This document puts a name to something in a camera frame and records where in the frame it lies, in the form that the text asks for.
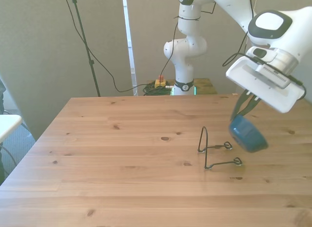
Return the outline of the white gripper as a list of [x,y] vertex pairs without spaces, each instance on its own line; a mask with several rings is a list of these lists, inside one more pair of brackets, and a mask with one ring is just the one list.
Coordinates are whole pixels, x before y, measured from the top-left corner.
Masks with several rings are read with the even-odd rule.
[[[289,112],[297,100],[303,97],[304,88],[291,82],[283,89],[257,72],[257,67],[258,65],[247,57],[241,57],[226,72],[228,79],[254,94],[246,107],[240,111],[240,115],[245,116],[251,112],[260,99],[280,113]],[[231,114],[231,121],[248,99],[247,90],[244,90],[238,98]]]

